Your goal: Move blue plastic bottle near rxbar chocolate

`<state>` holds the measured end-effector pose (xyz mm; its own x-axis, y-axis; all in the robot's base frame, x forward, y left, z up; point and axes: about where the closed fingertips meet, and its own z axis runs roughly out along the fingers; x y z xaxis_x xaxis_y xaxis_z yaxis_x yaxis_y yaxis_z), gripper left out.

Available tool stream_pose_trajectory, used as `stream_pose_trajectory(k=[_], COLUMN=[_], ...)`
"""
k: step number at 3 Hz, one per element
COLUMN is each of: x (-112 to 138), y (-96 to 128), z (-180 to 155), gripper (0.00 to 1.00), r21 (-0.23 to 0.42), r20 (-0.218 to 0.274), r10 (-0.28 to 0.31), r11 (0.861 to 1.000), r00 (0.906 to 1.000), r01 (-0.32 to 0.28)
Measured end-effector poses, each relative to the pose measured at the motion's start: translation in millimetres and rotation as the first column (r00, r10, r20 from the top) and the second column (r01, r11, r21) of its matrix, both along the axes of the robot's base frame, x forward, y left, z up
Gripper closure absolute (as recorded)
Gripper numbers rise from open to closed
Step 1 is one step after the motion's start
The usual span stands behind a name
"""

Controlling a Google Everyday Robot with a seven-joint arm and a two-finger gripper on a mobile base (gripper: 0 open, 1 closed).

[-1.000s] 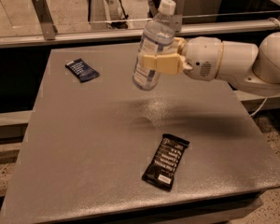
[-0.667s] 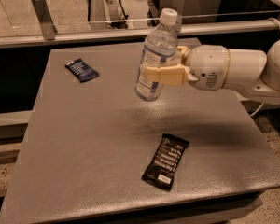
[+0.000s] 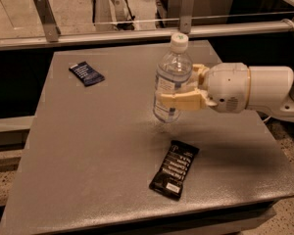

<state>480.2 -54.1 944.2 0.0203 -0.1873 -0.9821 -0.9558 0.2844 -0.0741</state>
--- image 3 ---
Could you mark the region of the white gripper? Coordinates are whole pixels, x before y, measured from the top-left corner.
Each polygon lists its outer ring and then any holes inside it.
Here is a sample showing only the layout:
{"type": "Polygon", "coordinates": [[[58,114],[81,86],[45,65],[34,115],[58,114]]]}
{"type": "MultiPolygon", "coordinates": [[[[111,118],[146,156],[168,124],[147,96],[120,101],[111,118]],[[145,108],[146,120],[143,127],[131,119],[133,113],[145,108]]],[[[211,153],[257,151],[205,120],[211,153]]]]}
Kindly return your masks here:
{"type": "Polygon", "coordinates": [[[210,69],[203,64],[194,64],[190,81],[203,84],[208,93],[205,90],[158,93],[157,99],[165,107],[180,111],[211,107],[219,113],[240,113],[248,102],[250,80],[250,70],[242,63],[221,63],[210,69]]]}

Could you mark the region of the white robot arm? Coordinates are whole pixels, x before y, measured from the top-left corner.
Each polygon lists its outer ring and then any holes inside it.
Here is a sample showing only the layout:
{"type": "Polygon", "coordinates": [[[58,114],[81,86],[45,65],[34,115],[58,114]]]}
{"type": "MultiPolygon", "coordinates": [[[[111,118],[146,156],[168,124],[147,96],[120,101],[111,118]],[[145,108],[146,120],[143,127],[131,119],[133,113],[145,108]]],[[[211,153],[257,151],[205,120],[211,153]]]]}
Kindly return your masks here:
{"type": "Polygon", "coordinates": [[[294,69],[220,63],[194,64],[184,31],[171,35],[170,50],[156,70],[153,113],[173,122],[182,111],[209,107],[218,113],[253,110],[294,122],[294,69]]]}

